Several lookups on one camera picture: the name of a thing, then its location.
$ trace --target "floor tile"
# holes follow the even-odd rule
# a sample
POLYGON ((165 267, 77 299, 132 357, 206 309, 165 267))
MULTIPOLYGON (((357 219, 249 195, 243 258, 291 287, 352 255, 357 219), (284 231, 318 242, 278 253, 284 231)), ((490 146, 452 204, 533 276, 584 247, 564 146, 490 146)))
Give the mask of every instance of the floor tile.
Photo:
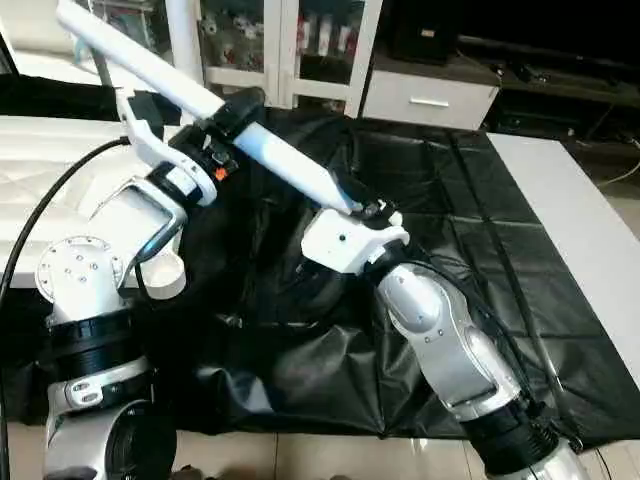
POLYGON ((580 461, 587 470, 590 480, 608 480, 607 477, 604 476, 602 462, 594 450, 581 454, 580 461))
POLYGON ((467 464, 469 465, 469 473, 472 480, 486 480, 487 476, 484 474, 484 463, 480 459, 480 455, 476 452, 475 448, 471 446, 471 443, 466 440, 462 442, 464 445, 464 454, 467 457, 467 464))
POLYGON ((640 440, 630 440, 623 442, 625 448, 631 455, 631 461, 633 462, 636 471, 640 472, 640 440))
POLYGON ((18 423, 7 425, 11 478, 42 478, 44 461, 44 427, 27 427, 18 423))
POLYGON ((470 480, 462 442, 279 435, 277 480, 470 480))
POLYGON ((226 433, 207 436, 178 432, 174 470, 184 465, 205 476, 223 480, 273 480, 276 436, 258 433, 226 433))
POLYGON ((633 457, 626 443, 614 443, 600 448, 600 452, 607 462, 614 480, 640 480, 640 473, 636 469, 633 457))

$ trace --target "white wall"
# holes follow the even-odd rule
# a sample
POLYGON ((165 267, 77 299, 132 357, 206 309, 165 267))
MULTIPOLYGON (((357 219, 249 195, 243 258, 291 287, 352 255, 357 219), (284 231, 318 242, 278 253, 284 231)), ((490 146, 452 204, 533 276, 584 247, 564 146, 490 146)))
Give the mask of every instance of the white wall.
POLYGON ((55 19, 57 0, 0 0, 0 18, 16 50, 71 55, 73 45, 55 19))

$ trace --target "black plastic sheet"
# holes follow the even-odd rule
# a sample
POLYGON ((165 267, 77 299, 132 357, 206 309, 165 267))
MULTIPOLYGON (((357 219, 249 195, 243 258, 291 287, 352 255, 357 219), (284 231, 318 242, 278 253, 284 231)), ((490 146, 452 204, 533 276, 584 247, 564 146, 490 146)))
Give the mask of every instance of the black plastic sheet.
MULTIPOLYGON (((272 113, 266 123, 291 139, 302 120, 272 113)), ((552 415, 587 446, 640 437, 640 393, 486 136, 363 121, 355 130, 359 178, 405 214, 417 257, 441 262, 495 309, 552 415)), ((353 154, 342 147, 353 132, 340 122, 316 133, 302 149, 318 161, 353 154)), ((371 285, 315 271, 304 277, 320 278, 306 296, 308 285, 287 283, 297 272, 282 265, 298 266, 291 239, 313 205, 261 167, 242 165, 185 232, 191 287, 136 316, 159 368, 159 396, 179 426, 461 437, 371 285), (323 308, 311 308, 320 297, 323 308)), ((13 299, 9 342, 39 325, 13 299)), ((481 326, 513 362, 494 327, 481 326)), ((32 363, 19 365, 8 396, 23 403, 10 402, 11 411, 33 420, 43 413, 43 382, 32 363)))

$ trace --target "white bracket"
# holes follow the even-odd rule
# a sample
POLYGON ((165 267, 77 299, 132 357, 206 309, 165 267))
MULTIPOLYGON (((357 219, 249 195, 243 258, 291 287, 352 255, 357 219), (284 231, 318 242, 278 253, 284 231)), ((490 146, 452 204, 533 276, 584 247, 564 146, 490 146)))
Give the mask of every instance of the white bracket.
POLYGON ((174 180, 179 181, 183 185, 183 189, 189 190, 190 183, 193 187, 197 186, 202 192, 202 198, 198 205, 206 206, 211 204, 217 197, 218 192, 211 177, 204 169, 187 157, 184 153, 171 148, 158 137, 156 137, 146 120, 136 118, 129 103, 134 93, 127 89, 116 90, 116 103, 118 106, 118 115, 125 123, 127 136, 131 141, 131 145, 136 151, 138 157, 151 168, 155 168, 162 162, 168 162, 176 167, 184 174, 180 178, 174 180))
POLYGON ((307 227, 301 246, 302 254, 314 262, 339 273, 360 274, 394 240, 406 245, 409 233, 399 225, 373 230, 336 210, 323 209, 307 227))

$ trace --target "cabinet drawer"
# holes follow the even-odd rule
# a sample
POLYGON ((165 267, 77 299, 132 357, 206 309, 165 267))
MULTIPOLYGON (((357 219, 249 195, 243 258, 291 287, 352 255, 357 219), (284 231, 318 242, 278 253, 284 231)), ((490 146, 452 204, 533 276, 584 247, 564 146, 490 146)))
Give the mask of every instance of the cabinet drawer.
POLYGON ((498 87, 374 70, 363 116, 475 130, 498 87))

